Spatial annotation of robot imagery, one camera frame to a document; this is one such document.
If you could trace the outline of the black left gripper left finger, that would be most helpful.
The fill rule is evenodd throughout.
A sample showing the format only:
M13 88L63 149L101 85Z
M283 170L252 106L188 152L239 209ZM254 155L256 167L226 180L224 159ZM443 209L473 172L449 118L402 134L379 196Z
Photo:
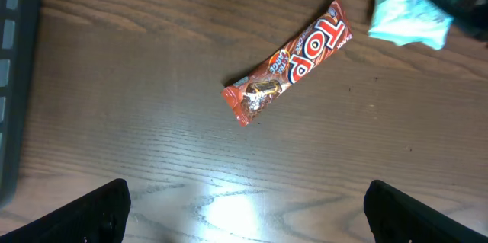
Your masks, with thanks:
M1 243L121 243L130 206L127 182L118 178L3 235Z

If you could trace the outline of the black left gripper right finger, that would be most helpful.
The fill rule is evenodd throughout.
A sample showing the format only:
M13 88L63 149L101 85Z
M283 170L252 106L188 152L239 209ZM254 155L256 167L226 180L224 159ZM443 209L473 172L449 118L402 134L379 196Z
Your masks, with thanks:
M487 243L487 237L389 184L374 180L364 213L376 242Z

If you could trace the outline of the teal wet wipes pack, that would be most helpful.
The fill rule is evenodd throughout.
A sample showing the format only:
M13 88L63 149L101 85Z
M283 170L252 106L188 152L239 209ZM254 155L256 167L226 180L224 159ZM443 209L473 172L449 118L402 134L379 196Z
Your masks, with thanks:
M368 36L397 46L444 47L453 18L429 0L375 0Z

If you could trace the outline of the orange brown candy bar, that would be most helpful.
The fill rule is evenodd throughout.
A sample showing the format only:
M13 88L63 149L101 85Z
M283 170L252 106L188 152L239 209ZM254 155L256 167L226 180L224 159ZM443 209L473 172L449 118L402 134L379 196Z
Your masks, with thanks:
M352 38L339 0L334 0L294 39L247 76L225 87L222 96L241 126L247 126L273 100L329 58Z

